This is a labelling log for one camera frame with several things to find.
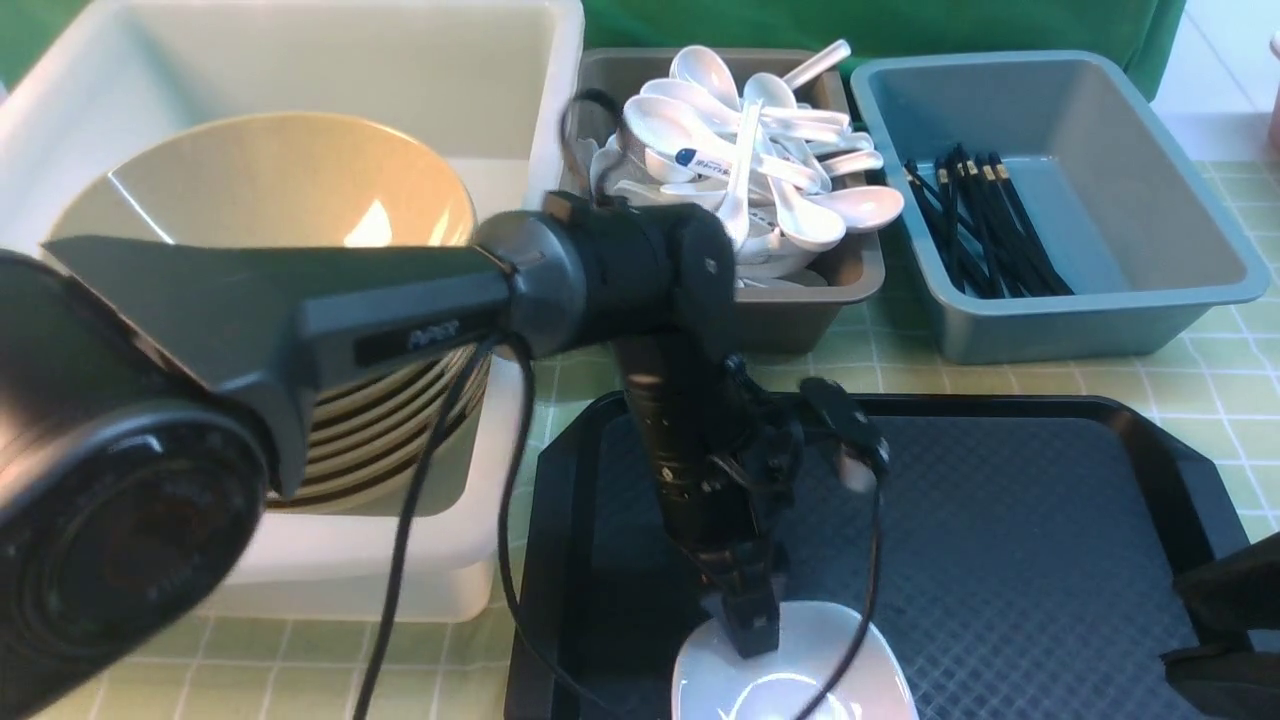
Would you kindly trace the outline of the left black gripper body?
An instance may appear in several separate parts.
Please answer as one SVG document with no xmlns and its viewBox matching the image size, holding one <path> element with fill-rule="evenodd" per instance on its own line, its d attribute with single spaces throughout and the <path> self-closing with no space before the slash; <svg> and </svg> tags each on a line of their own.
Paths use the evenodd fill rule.
<svg viewBox="0 0 1280 720">
<path fill-rule="evenodd" d="M 621 340 L 614 357 L 666 534 L 716 591 L 755 591 L 780 570 L 773 530 L 809 446 L 833 443 L 844 480 L 887 474 L 887 439 L 833 380 L 773 395 L 741 354 L 712 357 L 691 340 Z"/>
</svg>

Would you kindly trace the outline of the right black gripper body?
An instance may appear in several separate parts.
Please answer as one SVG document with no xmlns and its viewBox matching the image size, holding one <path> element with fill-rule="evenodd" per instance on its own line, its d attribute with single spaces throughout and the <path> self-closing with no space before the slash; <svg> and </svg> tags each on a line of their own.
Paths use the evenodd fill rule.
<svg viewBox="0 0 1280 720">
<path fill-rule="evenodd" d="M 1172 588 L 1219 638 L 1162 655 L 1166 683 L 1207 717 L 1277 719 L 1277 651 L 1256 650 L 1248 633 L 1279 629 L 1279 536 L 1184 573 Z"/>
</svg>

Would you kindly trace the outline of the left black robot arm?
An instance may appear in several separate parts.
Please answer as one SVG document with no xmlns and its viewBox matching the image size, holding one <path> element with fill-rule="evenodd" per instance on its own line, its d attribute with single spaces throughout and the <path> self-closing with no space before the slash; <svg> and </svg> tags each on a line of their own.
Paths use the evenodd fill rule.
<svg viewBox="0 0 1280 720">
<path fill-rule="evenodd" d="M 269 492 L 303 479 L 315 398 L 462 347 L 609 343 L 666 533 L 740 656 L 780 643 L 772 532 L 809 445 L 882 484 L 890 447 L 832 380 L 755 383 L 726 325 L 733 247 L 695 204 L 554 191 L 451 247 L 201 249 L 106 236 L 3 252 L 3 716 L 27 719 L 192 612 Z"/>
</svg>

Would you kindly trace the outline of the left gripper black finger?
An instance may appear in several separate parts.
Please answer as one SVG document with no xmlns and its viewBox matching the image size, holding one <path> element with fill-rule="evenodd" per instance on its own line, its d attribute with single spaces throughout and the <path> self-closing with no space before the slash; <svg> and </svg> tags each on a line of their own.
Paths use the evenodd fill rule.
<svg viewBox="0 0 1280 720">
<path fill-rule="evenodd" d="M 716 619 L 740 659 L 773 653 L 780 647 L 781 575 L 751 582 L 745 591 L 717 591 Z"/>
</svg>

